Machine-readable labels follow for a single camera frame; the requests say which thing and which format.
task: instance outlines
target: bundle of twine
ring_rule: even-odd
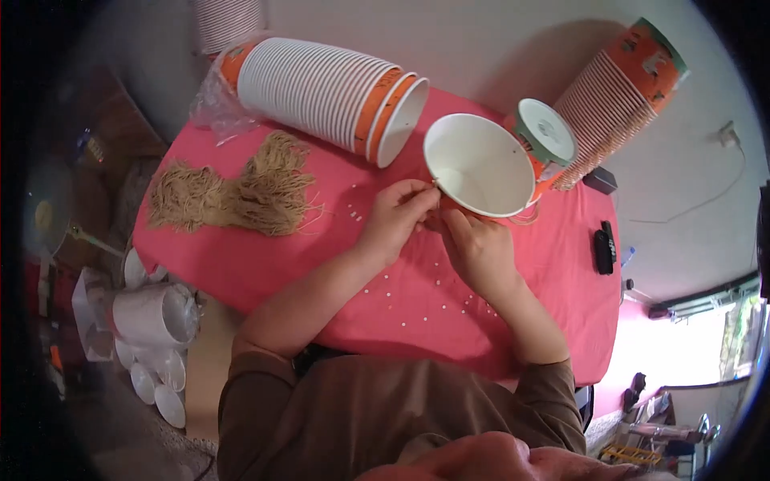
[[[315,182],[300,170],[308,149],[276,130],[244,166],[237,179],[223,179],[211,167],[190,168],[173,160],[150,189],[149,227],[171,225],[195,232],[201,225],[238,226],[265,235],[297,232],[305,212],[305,188]]]

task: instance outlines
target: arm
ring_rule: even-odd
[[[432,229],[443,236],[452,266],[511,329],[518,359],[531,364],[569,359],[564,334],[516,270],[511,232],[456,209],[443,212],[442,220]]]
[[[233,357],[248,351],[294,357],[377,273],[396,262],[439,196],[431,184],[418,180],[397,182],[377,194],[356,245],[252,312],[233,340]]]

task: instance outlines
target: hand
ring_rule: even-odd
[[[431,219],[431,230],[444,239],[454,270],[476,294],[492,304],[502,303],[521,278],[514,264],[511,231],[457,209],[442,211]]]
[[[390,266],[412,232],[419,232],[430,210],[438,207],[439,190],[427,182],[406,179],[380,191],[356,249]]]

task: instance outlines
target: brown shirt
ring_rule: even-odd
[[[241,354],[219,400],[222,481],[353,479],[404,446],[503,431],[530,447],[585,454],[569,360],[529,366],[517,390],[430,360],[342,356],[297,380],[267,354]]]

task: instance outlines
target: clear plastic bottle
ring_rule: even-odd
[[[636,249],[633,247],[623,249],[623,252],[621,253],[621,269],[631,261],[631,257],[633,257],[635,253]]]

